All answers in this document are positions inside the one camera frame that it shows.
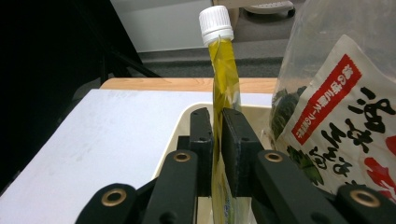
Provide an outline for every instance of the yellow bottle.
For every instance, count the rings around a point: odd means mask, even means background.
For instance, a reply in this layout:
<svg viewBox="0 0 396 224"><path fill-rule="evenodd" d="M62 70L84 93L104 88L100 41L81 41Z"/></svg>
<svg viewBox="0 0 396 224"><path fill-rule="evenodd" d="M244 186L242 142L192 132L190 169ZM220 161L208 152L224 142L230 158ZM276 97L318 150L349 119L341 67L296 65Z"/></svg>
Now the yellow bottle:
<svg viewBox="0 0 396 224"><path fill-rule="evenodd" d="M209 49L214 70L213 80L213 150L212 210L215 224L244 223L249 201L232 197L221 157L222 108L241 110L239 77L233 56L233 28L224 6L209 7L199 16L202 37Z"/></svg>

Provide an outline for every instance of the white tabletop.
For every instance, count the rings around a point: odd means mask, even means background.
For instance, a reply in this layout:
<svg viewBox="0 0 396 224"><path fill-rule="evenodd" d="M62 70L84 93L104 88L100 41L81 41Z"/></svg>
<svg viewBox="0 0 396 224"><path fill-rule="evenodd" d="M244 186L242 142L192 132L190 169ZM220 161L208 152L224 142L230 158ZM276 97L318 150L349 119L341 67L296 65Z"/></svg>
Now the white tabletop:
<svg viewBox="0 0 396 224"><path fill-rule="evenodd" d="M271 104L243 93L242 105ZM74 223L113 183L148 183L180 114L211 92L92 90L0 198L0 223Z"/></svg>

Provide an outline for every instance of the bag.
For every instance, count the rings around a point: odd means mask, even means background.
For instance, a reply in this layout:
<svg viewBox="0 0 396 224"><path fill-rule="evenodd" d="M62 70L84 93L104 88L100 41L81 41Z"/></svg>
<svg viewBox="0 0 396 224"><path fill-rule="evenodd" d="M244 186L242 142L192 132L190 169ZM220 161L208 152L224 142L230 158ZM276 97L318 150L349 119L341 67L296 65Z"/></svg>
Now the bag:
<svg viewBox="0 0 396 224"><path fill-rule="evenodd" d="M273 149L318 188L376 189L396 203L396 2L307 0L270 118Z"/></svg>

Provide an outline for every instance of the bottle cap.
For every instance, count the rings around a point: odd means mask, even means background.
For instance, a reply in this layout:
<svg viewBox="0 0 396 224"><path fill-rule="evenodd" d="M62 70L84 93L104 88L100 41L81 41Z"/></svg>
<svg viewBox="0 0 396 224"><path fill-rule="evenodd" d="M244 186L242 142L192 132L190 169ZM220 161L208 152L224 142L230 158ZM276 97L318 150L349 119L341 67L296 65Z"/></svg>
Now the bottle cap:
<svg viewBox="0 0 396 224"><path fill-rule="evenodd" d="M209 43L220 38L233 40L233 27L225 6L208 7L199 14L202 39L207 47Z"/></svg>

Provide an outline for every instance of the gray floor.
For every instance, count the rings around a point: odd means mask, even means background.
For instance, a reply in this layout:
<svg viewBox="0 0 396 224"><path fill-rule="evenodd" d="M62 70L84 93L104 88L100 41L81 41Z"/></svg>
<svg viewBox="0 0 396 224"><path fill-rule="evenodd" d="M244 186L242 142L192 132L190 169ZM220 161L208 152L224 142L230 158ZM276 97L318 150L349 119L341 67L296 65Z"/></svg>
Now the gray floor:
<svg viewBox="0 0 396 224"><path fill-rule="evenodd" d="M291 1L296 11L304 0ZM240 77L277 77L289 42L294 17L287 11L272 15L248 15L239 8L234 27L233 51ZM213 77L206 48L139 53L143 64L162 77ZM130 69L133 77L143 77ZM99 79L82 86L75 99L100 87Z"/></svg>

